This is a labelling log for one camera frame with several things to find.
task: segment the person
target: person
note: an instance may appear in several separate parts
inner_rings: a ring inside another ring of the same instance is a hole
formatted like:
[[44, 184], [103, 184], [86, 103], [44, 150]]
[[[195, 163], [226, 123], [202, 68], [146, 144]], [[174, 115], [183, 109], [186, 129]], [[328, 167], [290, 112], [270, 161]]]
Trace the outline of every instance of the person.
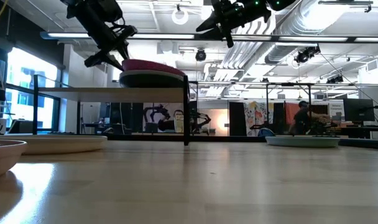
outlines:
[[290, 129], [288, 132], [290, 134], [306, 134], [307, 131], [310, 129], [310, 113], [312, 113], [313, 119], [328, 119], [327, 114], [316, 114], [314, 112], [311, 112], [308, 107], [308, 103], [306, 101], [301, 101], [298, 106], [300, 107], [300, 110], [295, 114], [294, 120], [292, 121], [290, 125]]

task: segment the monitor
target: monitor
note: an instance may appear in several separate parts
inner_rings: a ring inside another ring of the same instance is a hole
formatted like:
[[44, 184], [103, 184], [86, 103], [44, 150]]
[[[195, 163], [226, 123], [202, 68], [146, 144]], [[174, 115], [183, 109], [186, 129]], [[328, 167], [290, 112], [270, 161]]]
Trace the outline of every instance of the monitor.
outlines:
[[101, 103], [101, 107], [99, 109], [99, 117], [110, 118], [110, 104], [109, 103]]
[[27, 134], [33, 133], [33, 121], [15, 119], [12, 121], [8, 134]]
[[373, 100], [344, 99], [345, 121], [374, 121]]

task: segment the white tray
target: white tray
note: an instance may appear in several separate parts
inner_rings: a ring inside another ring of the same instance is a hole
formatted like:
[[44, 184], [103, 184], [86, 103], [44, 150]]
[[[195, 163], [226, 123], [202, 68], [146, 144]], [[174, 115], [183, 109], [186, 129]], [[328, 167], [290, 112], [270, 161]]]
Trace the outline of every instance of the white tray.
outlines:
[[7, 172], [19, 160], [26, 150], [27, 143], [0, 139], [0, 175]]
[[0, 139], [25, 141], [28, 147], [24, 155], [66, 154], [103, 149], [108, 141], [106, 136], [79, 135], [3, 135]]
[[289, 146], [289, 147], [310, 147], [310, 148], [326, 148], [337, 147], [339, 138], [325, 137], [265, 137], [268, 145], [271, 146]]

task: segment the table surface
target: table surface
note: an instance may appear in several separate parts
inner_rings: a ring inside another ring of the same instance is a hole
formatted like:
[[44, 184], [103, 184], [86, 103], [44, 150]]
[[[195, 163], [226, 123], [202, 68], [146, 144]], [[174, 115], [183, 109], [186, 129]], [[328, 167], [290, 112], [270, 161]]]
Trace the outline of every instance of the table surface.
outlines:
[[73, 101], [106, 103], [182, 103], [183, 88], [39, 88], [39, 92]]
[[109, 141], [22, 156], [0, 223], [378, 223], [378, 151]]

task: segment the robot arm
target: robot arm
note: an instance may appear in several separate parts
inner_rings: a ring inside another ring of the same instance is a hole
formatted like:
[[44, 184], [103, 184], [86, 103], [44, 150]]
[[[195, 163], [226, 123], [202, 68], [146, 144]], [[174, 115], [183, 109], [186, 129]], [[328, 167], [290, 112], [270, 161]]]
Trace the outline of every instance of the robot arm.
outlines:
[[171, 117], [170, 114], [168, 113], [168, 110], [165, 109], [163, 105], [151, 106], [144, 109], [144, 119], [146, 123], [148, 122], [148, 119], [146, 116], [146, 113], [148, 110], [153, 110], [153, 112], [150, 114], [150, 119], [152, 120], [153, 123], [154, 123], [154, 115], [157, 113], [161, 113], [165, 117], [165, 119], [170, 119]]
[[[137, 29], [125, 25], [125, 22], [123, 25], [115, 24], [120, 19], [125, 21], [116, 0], [61, 0], [61, 2], [68, 6], [67, 18], [76, 17], [100, 49], [98, 53], [85, 60], [85, 65], [92, 67], [106, 62], [123, 71], [121, 64], [109, 52], [117, 50], [124, 59], [128, 59], [126, 39], [136, 34]], [[110, 22], [113, 26], [108, 27], [105, 22]]]
[[231, 30], [244, 27], [248, 22], [263, 17], [267, 22], [271, 12], [280, 11], [293, 4], [296, 0], [212, 0], [214, 11], [196, 31], [206, 31], [200, 34], [201, 38], [223, 40], [226, 39], [228, 47], [233, 47]]
[[[210, 123], [211, 118], [207, 114], [199, 113], [199, 112], [192, 112], [191, 118], [193, 119], [193, 124], [191, 126], [191, 131], [193, 133], [200, 132], [201, 127]], [[197, 119], [203, 119], [204, 121], [201, 123], [197, 123]]]
[[200, 124], [197, 124], [199, 128], [211, 122], [211, 118], [207, 114], [198, 113], [198, 118], [203, 119], [204, 121]]

